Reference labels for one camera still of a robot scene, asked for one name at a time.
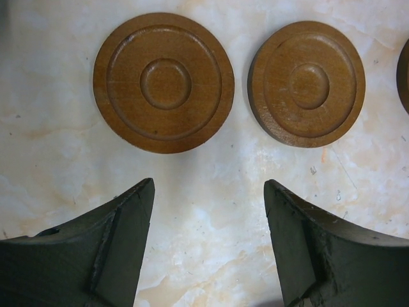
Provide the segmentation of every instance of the wood grain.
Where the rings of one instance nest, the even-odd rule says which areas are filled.
[[[233,103],[234,76],[217,39],[203,26],[170,13],[120,25],[96,57],[96,104],[129,143],[162,154],[210,139]]]
[[[357,119],[365,95],[364,67],[338,30],[296,22],[261,46],[248,92],[254,116],[273,138],[293,146],[323,146]]]
[[[399,98],[406,112],[409,113],[409,40],[402,49],[396,69],[396,85]]]

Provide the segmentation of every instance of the marble surface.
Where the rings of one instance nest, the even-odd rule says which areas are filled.
[[[189,152],[144,152],[118,137],[93,98],[96,54],[125,20],[173,12],[224,46],[236,90],[221,130]],[[0,3],[0,239],[34,235],[122,193],[157,187],[135,306],[282,306],[263,204],[274,178],[333,214],[409,239],[409,115],[396,64],[405,0],[3,0]],[[254,119],[246,80],[256,50],[291,22],[342,31],[366,71],[351,130],[315,149],[282,145]]]

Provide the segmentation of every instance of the outer rim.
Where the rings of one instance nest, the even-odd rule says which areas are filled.
[[[316,137],[316,138],[305,138],[300,136],[294,136],[290,134],[288,131],[284,130],[273,118],[273,116],[268,113],[268,116],[260,115],[263,108],[266,108],[266,101],[263,95],[255,96],[255,93],[263,93],[263,87],[258,86],[256,83],[253,82],[253,79],[256,76],[257,70],[262,70],[264,72],[265,64],[260,62],[260,56],[265,58],[269,58],[266,55],[271,53],[271,50],[274,50],[272,46],[279,45],[281,41],[278,41],[277,37],[281,37],[283,35],[287,35],[288,33],[299,34],[303,32],[314,31],[318,33],[322,33],[331,37],[331,39],[335,40],[344,51],[347,53],[351,64],[353,66],[356,80],[357,80],[357,92],[355,96],[355,101],[352,107],[350,114],[348,115],[347,119],[335,130],[332,132]],[[273,138],[276,140],[291,146],[299,146],[299,147],[320,147],[331,144],[332,142],[339,139],[343,136],[347,131],[352,127],[355,123],[360,110],[362,109],[365,97],[365,72],[364,67],[362,65],[360,56],[352,45],[352,43],[344,36],[340,31],[337,29],[323,24],[321,22],[315,21],[301,21],[289,24],[277,32],[275,32],[258,50],[256,53],[251,67],[249,71],[249,76],[247,80],[247,87],[249,93],[249,102],[251,105],[252,112],[256,117],[259,124],[262,128]]]
[[[213,118],[199,131],[179,140],[162,141],[146,138],[125,125],[112,107],[107,91],[107,67],[116,47],[129,34],[140,28],[154,25],[169,24],[181,28],[188,28],[199,37],[212,51],[220,70],[222,88],[219,106]],[[202,25],[186,17],[172,13],[149,13],[140,15],[124,22],[117,27],[102,44],[95,60],[93,72],[93,91],[96,104],[111,129],[121,138],[143,150],[159,154],[173,154],[184,152],[202,145],[208,141],[226,121],[233,105],[235,80],[229,58],[220,42]]]

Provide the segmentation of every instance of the carved wooden piece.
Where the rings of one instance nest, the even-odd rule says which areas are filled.
[[[364,68],[341,32],[319,22],[296,22],[261,46],[248,92],[254,116],[273,138],[293,146],[323,146],[357,119]]]
[[[39,233],[0,241],[0,306],[132,307],[155,186]]]
[[[406,112],[409,113],[409,40],[402,49],[396,70],[396,85],[399,98]]]
[[[409,240],[349,223],[274,180],[264,197],[286,307],[409,306]]]
[[[210,139],[234,94],[229,59],[203,26],[169,13],[138,16],[102,45],[93,86],[109,126],[139,148],[183,152]]]

